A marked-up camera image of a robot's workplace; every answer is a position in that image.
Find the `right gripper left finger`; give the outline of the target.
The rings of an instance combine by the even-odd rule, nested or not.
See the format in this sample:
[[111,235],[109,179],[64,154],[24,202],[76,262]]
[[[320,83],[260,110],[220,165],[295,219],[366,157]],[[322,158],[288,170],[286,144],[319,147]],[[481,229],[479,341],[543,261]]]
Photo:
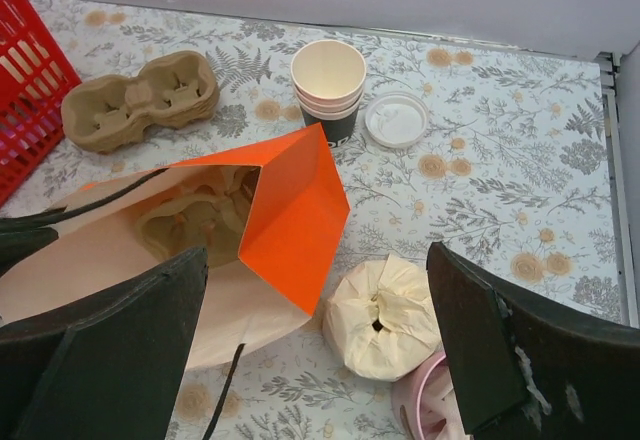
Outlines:
[[190,248],[1,328],[4,439],[162,439],[208,276]]

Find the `stack of paper cups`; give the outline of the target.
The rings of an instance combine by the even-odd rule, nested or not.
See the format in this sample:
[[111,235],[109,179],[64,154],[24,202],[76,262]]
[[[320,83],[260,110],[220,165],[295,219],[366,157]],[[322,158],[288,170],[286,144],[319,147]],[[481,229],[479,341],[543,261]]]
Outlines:
[[344,145],[364,94],[364,56],[344,42],[318,40],[294,54],[290,74],[305,125],[321,126],[331,148]]

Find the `red plastic basket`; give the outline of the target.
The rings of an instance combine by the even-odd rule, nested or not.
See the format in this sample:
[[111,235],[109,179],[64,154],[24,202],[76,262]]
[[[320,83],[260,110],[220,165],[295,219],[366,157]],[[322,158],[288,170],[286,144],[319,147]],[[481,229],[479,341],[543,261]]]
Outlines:
[[80,78],[29,0],[1,0],[1,202],[62,140]]

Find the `orange paper bag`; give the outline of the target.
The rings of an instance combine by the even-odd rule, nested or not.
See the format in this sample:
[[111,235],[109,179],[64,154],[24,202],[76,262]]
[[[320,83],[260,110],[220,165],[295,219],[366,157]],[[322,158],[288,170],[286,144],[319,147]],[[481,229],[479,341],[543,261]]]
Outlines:
[[3,219],[2,437],[163,438],[187,370],[313,315],[348,214],[314,125]]

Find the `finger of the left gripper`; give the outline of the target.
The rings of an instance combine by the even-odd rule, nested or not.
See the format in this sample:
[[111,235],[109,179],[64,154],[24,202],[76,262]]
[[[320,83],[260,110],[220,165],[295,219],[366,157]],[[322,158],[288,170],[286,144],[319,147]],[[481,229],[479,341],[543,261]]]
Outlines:
[[59,238],[52,225],[60,220],[63,209],[1,219],[1,274]]

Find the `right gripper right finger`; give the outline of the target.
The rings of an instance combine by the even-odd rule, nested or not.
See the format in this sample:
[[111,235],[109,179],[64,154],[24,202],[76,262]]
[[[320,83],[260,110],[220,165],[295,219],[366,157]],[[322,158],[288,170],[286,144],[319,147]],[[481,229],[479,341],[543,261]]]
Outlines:
[[637,329],[503,280],[440,242],[426,270],[468,435],[638,438]]

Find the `cardboard cup carrier stack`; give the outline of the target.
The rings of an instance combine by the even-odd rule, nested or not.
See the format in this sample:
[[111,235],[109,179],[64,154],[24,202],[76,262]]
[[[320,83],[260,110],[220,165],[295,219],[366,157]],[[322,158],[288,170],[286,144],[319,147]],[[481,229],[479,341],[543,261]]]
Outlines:
[[153,125],[180,129],[214,115],[220,89],[207,59],[190,50],[154,59],[134,77],[105,75],[63,99],[65,136],[79,148],[109,153],[140,143]]

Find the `single cardboard cup carrier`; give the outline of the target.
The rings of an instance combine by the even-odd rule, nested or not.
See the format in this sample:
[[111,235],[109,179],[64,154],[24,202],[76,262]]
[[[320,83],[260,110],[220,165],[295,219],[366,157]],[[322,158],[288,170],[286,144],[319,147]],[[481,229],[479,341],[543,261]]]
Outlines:
[[257,166],[208,166],[141,202],[139,242],[160,261],[198,246],[211,268],[236,261],[260,173]]

